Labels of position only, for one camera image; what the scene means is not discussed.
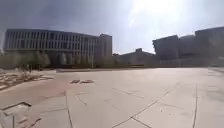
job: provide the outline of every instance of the building facade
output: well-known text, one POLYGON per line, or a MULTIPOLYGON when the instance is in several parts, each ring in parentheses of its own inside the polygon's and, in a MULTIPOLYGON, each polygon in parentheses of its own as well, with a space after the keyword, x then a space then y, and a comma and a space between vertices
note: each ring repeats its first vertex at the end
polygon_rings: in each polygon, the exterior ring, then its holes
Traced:
POLYGON ((135 52, 122 55, 114 55, 115 61, 121 66, 154 67, 157 65, 156 56, 152 53, 144 52, 141 48, 135 52))
POLYGON ((8 29, 4 51, 46 52, 54 65, 59 65, 63 56, 67 60, 66 64, 95 64, 112 57, 112 36, 40 29, 8 29))
POLYGON ((156 56, 160 60, 179 58, 179 38, 177 35, 153 40, 156 56))
POLYGON ((153 45, 156 56, 165 65, 224 65, 224 27, 198 30, 195 35, 157 39, 153 45))

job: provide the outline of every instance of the sunlight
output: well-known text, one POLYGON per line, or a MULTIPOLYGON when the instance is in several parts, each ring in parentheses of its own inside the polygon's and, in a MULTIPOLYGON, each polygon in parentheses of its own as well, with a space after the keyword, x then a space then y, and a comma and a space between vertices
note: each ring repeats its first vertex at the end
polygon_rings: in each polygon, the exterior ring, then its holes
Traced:
POLYGON ((181 2, 180 0, 133 0, 129 27, 135 24, 133 21, 141 13, 148 14, 154 19, 176 20, 181 10, 181 2))
POLYGON ((134 0, 134 11, 164 14, 175 10, 177 0, 134 0))

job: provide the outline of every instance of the white building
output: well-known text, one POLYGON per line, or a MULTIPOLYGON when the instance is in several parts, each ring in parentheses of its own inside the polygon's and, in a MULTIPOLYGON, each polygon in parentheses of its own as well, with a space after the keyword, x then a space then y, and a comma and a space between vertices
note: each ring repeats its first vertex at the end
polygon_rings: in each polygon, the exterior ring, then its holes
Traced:
POLYGON ((112 57, 112 36, 93 36, 81 33, 40 30, 8 29, 5 52, 46 52, 53 64, 66 56, 67 64, 90 64, 112 57))

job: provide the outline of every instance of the tree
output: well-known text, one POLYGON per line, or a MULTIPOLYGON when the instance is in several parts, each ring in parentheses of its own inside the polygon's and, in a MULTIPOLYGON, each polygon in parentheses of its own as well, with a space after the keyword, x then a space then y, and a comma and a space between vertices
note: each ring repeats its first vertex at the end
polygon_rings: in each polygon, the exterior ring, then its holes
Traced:
POLYGON ((65 64, 66 64, 66 56, 65 56, 65 53, 62 53, 62 54, 61 54, 61 57, 60 57, 60 64, 61 64, 61 65, 65 65, 65 64))

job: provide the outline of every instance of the stone paving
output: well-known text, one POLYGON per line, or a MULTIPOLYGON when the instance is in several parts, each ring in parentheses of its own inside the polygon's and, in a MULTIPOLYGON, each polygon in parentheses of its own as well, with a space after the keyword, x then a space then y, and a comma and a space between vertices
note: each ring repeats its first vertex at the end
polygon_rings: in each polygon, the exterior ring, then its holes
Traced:
POLYGON ((0 107, 32 104, 25 115, 41 118, 38 128, 224 126, 224 74, 213 69, 46 74, 55 79, 0 93, 0 107), (74 80, 91 82, 71 84, 74 80))

